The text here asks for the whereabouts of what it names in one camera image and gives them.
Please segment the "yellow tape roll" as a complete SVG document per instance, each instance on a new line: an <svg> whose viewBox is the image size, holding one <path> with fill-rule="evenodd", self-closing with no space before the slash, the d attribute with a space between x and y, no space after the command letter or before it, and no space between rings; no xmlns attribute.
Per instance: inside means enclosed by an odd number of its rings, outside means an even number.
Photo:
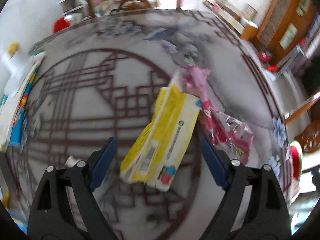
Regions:
<svg viewBox="0 0 320 240"><path fill-rule="evenodd" d="M7 47L7 54L9 55L9 57L13 57L19 50L19 48L20 45L18 42L12 42L12 44Z"/></svg>

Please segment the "red dustpan and broom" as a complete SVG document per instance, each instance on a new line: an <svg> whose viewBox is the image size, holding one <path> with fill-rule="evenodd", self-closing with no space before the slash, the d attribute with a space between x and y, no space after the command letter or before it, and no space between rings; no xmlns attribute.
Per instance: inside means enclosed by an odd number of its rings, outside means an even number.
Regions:
<svg viewBox="0 0 320 240"><path fill-rule="evenodd" d="M280 69L277 65L271 65L263 69L264 76L270 79L271 81L276 81L284 73L284 69Z"/></svg>

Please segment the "pink foil snack wrapper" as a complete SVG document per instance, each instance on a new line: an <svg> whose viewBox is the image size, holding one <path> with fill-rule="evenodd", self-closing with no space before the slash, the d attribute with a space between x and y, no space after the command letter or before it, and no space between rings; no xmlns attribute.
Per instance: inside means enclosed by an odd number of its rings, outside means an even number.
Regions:
<svg viewBox="0 0 320 240"><path fill-rule="evenodd" d="M187 92L200 99L202 112L199 120L210 142L214 146L228 145L246 165L254 137L252 131L246 123L223 113L213 104L213 97L210 96L207 86L210 70L195 65L184 67L184 70L183 79Z"/></svg>

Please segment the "red bag on floor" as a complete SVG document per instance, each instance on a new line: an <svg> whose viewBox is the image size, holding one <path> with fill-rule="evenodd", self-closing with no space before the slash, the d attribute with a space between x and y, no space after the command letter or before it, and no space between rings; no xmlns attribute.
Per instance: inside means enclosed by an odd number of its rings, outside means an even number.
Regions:
<svg viewBox="0 0 320 240"><path fill-rule="evenodd" d="M53 25L53 33L62 31L63 29L69 28L81 22L80 14L65 15L58 19Z"/></svg>

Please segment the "wooden tv cabinet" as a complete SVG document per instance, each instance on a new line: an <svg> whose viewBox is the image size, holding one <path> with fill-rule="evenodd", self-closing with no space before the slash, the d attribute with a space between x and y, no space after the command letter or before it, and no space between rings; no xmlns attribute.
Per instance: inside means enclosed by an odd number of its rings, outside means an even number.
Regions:
<svg viewBox="0 0 320 240"><path fill-rule="evenodd" d="M242 13L232 5L222 0L204 0L204 5L236 31L242 40L251 41L256 37L258 26L245 19Z"/></svg>

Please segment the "carved wooden chair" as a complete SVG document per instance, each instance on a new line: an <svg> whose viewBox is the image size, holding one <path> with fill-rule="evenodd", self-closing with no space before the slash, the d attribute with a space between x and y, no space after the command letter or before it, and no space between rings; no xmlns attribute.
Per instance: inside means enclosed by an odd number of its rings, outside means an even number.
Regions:
<svg viewBox="0 0 320 240"><path fill-rule="evenodd" d="M284 124L296 121L302 114L307 113L319 101L319 89L299 107L284 115ZM311 172L319 167L319 119L313 120L303 132L295 136L302 148L302 173Z"/></svg>

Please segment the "red small trash bin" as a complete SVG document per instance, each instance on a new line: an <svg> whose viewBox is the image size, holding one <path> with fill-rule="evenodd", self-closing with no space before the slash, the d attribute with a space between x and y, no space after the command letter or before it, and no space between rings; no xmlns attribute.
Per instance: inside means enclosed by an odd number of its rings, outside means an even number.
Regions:
<svg viewBox="0 0 320 240"><path fill-rule="evenodd" d="M268 50L260 50L258 53L258 59L261 63L268 63L272 59L272 54Z"/></svg>

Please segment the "yellow torn carton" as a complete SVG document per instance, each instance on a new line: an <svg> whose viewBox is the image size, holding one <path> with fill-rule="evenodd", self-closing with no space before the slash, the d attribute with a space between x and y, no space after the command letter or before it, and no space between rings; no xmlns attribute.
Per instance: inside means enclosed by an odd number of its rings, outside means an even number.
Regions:
<svg viewBox="0 0 320 240"><path fill-rule="evenodd" d="M151 122L143 129L120 165L128 183L144 183L168 191L193 135L201 102L184 92L178 70L168 87L160 89Z"/></svg>

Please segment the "stack of books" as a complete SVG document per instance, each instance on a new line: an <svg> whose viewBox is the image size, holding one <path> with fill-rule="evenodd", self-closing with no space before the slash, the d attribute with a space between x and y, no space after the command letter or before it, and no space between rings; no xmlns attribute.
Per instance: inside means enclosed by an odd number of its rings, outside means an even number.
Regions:
<svg viewBox="0 0 320 240"><path fill-rule="evenodd" d="M18 90L17 94L12 98L4 95L4 100L1 101L1 152L6 152L8 148L9 139L11 136L11 130L14 125L20 102L22 100L24 91L31 80L31 77L35 73L35 70L39 67L33 67L28 73L26 79L23 81L22 86Z"/></svg>

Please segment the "white desk lamp base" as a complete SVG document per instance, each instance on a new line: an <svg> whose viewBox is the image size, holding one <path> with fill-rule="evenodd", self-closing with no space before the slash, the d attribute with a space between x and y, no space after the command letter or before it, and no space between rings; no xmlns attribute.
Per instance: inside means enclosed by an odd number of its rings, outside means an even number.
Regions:
<svg viewBox="0 0 320 240"><path fill-rule="evenodd" d="M4 95L7 95L9 98L15 96L31 69L39 66L46 55L46 51L41 51L33 56L24 55L19 51L12 57L4 53L2 62L10 72L10 77L4 88Z"/></svg>

